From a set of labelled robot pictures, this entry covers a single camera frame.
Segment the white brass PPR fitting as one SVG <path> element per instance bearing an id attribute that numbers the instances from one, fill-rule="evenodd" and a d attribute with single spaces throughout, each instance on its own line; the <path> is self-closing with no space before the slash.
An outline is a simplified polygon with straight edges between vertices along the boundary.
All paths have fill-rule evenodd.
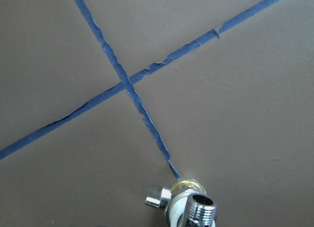
<path id="1" fill-rule="evenodd" d="M 150 186 L 145 204 L 164 210 L 169 227 L 180 227 L 190 194 L 206 194 L 205 188 L 195 179 L 177 178 L 171 187 Z"/>

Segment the metal valve fitting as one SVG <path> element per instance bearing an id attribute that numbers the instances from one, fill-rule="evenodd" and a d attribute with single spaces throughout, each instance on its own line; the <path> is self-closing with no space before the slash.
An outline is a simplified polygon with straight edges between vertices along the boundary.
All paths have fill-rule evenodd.
<path id="1" fill-rule="evenodd" d="M 191 194 L 183 213 L 183 227 L 214 227 L 217 205 L 210 197 Z"/>

